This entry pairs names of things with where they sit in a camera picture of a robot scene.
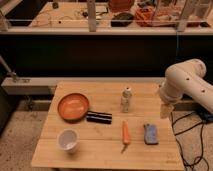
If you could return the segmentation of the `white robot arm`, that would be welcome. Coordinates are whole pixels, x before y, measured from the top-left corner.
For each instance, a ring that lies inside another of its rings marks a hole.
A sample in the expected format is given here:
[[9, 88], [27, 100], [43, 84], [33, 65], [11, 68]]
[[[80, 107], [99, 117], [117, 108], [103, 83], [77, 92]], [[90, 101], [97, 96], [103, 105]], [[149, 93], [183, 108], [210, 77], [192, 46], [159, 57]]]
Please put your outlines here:
[[203, 79], [206, 65], [200, 59], [191, 59], [169, 66], [159, 96], [166, 104], [176, 104], [184, 94], [213, 114], [213, 84]]

